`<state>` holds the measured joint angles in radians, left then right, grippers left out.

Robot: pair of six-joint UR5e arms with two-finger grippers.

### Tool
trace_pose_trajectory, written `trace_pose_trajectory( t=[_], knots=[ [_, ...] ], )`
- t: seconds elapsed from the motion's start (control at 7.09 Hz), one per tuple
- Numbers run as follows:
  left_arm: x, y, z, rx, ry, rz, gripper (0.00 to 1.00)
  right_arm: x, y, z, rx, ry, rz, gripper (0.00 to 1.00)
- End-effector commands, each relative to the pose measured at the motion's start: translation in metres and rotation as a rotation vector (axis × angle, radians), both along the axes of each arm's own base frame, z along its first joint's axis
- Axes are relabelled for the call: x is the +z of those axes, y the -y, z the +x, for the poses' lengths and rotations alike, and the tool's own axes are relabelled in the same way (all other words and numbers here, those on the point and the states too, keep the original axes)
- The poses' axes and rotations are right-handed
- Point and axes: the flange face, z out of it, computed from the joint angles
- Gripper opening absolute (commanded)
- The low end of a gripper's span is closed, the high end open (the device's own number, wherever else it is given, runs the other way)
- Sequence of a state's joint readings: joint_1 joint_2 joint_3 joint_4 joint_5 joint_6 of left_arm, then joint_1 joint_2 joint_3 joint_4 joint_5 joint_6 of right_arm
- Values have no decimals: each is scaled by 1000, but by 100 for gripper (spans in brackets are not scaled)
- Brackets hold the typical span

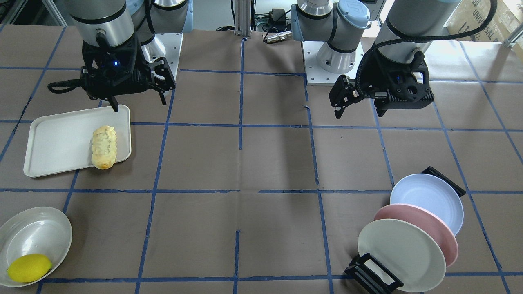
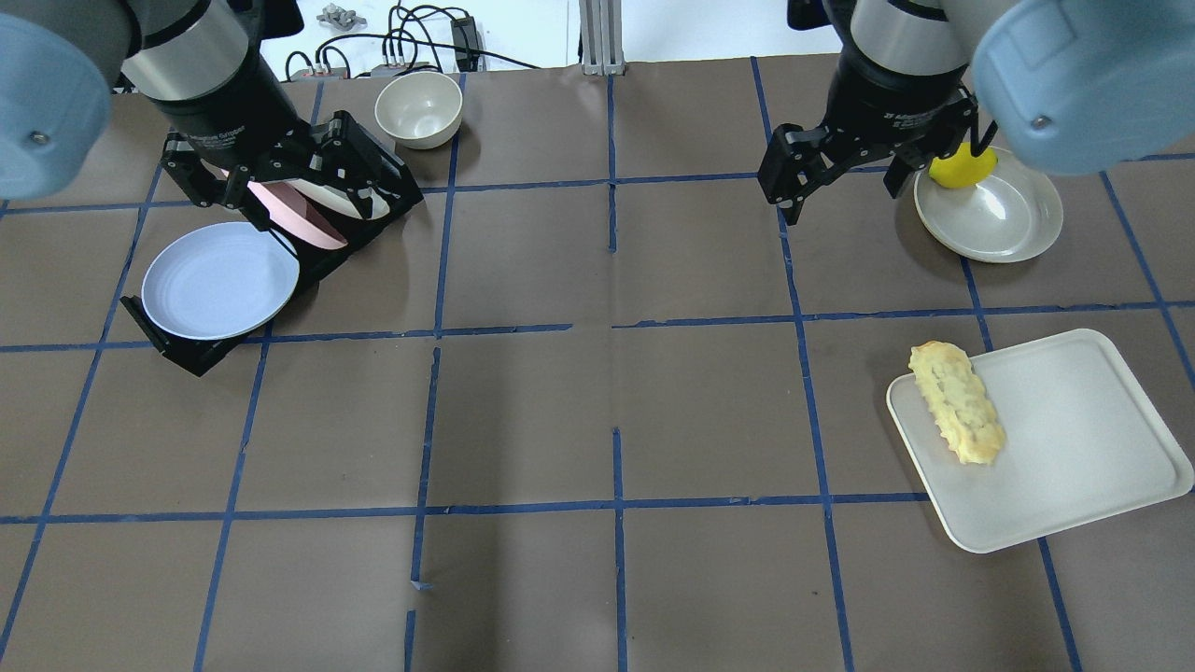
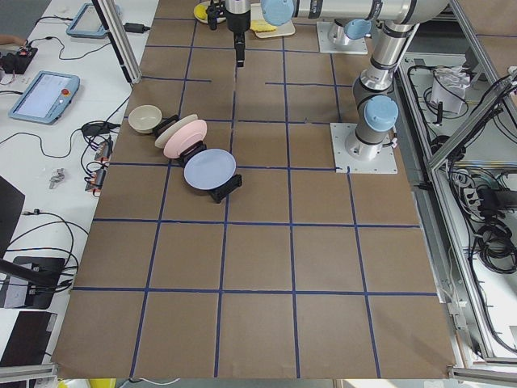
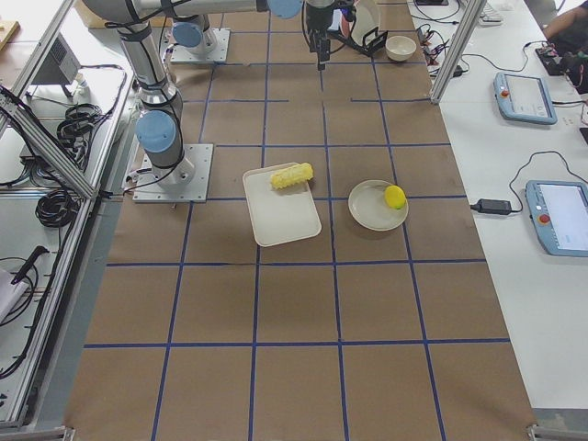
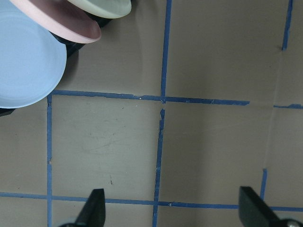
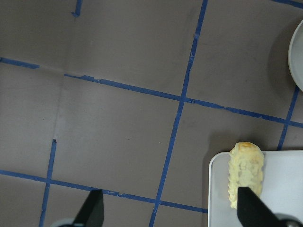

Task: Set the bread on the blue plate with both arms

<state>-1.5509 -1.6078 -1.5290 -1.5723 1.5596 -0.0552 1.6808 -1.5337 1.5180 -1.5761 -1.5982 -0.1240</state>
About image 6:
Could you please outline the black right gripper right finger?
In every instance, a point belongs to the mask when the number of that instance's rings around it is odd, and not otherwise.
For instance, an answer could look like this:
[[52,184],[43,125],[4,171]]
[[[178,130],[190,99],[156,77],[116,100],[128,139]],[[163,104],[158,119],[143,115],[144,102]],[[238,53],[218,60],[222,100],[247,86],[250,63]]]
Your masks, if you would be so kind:
[[237,217],[243,227],[285,227],[249,187],[238,188]]

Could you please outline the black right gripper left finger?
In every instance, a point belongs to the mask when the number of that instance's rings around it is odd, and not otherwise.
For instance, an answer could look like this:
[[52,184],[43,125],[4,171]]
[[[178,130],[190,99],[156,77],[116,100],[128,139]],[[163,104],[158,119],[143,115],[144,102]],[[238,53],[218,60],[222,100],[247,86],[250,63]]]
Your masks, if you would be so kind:
[[104,223],[104,201],[101,189],[90,191],[80,211],[76,215],[73,227],[102,227]]

